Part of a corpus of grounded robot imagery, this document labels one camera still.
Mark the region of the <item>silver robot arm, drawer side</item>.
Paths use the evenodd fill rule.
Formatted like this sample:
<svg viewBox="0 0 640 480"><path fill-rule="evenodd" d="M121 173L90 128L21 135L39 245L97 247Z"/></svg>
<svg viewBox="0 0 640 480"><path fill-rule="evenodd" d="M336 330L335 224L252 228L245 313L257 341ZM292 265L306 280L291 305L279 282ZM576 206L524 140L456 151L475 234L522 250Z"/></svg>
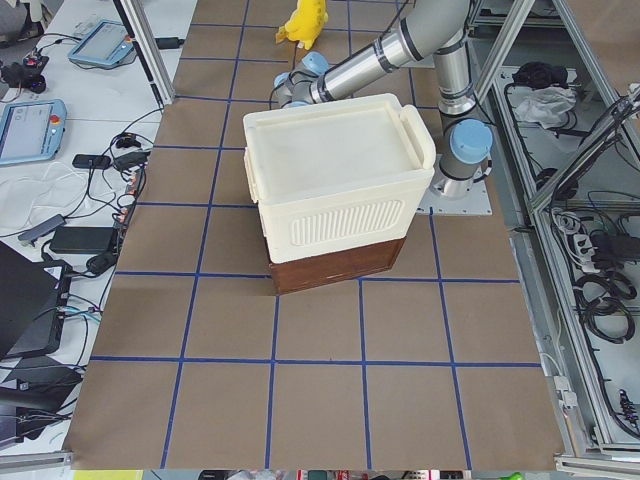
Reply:
<svg viewBox="0 0 640 480"><path fill-rule="evenodd" d="M491 173L489 127L477 118L479 98L467 46L471 1L417 1L396 27L340 63L329 66L317 52L306 54L274 79L272 97L281 108L342 100L410 63L431 56L440 100L446 150L430 189L461 199Z"/></svg>

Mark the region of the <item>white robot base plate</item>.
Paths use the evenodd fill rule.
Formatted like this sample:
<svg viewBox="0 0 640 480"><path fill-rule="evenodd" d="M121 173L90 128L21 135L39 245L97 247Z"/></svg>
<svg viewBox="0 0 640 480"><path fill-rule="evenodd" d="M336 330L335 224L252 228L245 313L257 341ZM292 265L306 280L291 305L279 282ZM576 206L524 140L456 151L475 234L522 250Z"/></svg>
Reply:
<svg viewBox="0 0 640 480"><path fill-rule="evenodd" d="M442 154L436 155L435 175L425 191L417 214L439 216L491 216L493 210L486 181L491 174L493 162L490 157L479 164L471 179L457 181L445 176L439 163Z"/></svg>

